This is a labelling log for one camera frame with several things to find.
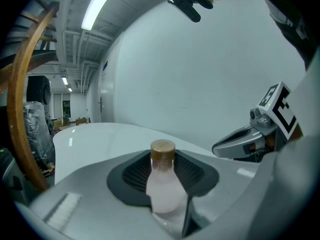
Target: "bottle cap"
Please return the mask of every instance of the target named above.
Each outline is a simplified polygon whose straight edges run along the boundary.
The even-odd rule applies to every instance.
[[[176,154],[176,145],[167,139],[158,139],[151,143],[151,158],[157,161],[173,160]]]

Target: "white ceiling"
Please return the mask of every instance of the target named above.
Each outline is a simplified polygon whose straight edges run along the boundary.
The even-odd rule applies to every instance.
[[[27,75],[46,76],[51,81],[52,93],[69,92],[68,87],[74,92],[80,92],[82,75],[82,89],[83,93],[86,93],[90,76],[97,70],[102,56],[117,36],[129,23],[137,19],[141,12],[155,5],[155,1],[164,0],[108,0],[101,9],[92,31],[81,29],[91,0],[58,1],[60,9],[57,18],[52,20],[57,32],[52,34],[57,39],[55,49],[59,62],[48,62]],[[63,84],[61,77],[67,77],[68,86]]]

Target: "black speaker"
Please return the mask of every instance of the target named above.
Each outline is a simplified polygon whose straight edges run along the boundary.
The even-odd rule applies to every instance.
[[[50,103],[50,81],[44,75],[29,76],[26,89],[27,102],[40,102],[43,105]]]

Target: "plastic wrap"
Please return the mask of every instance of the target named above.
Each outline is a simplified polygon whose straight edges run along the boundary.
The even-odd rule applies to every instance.
[[[46,123],[44,105],[37,101],[23,103],[23,116],[26,136],[38,165],[55,163],[55,146]]]

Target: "white door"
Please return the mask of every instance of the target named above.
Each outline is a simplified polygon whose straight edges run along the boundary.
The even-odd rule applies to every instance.
[[[103,58],[102,67],[100,68],[98,105],[100,108],[100,122],[102,123],[115,122],[114,99],[116,93],[116,71],[122,37],[123,33],[116,39],[107,52],[107,55]]]

